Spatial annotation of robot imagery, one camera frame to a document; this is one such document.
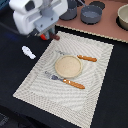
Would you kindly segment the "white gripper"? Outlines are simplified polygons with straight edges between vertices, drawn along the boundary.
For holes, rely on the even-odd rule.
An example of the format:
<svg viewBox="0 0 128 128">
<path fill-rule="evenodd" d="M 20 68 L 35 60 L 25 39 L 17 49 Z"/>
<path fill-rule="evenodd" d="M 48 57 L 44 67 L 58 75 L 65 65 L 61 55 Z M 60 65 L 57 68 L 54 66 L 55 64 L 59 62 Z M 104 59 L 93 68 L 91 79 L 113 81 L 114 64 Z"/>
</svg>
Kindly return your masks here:
<svg viewBox="0 0 128 128">
<path fill-rule="evenodd" d="M 67 0 L 10 0 L 13 19 L 22 35 L 40 36 L 49 31 L 55 39 L 54 26 L 68 9 Z"/>
</svg>

